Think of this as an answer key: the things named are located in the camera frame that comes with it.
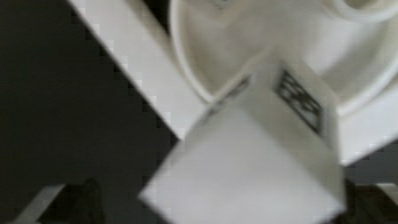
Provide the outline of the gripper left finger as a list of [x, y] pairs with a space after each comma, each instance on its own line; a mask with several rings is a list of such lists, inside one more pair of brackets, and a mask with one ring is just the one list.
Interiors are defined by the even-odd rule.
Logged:
[[106, 224], [97, 181], [46, 186], [10, 224]]

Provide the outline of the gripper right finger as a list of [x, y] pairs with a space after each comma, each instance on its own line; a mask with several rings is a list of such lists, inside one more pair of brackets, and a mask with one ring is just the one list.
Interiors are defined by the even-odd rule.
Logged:
[[346, 184], [346, 211], [334, 224], [398, 224], [398, 184]]

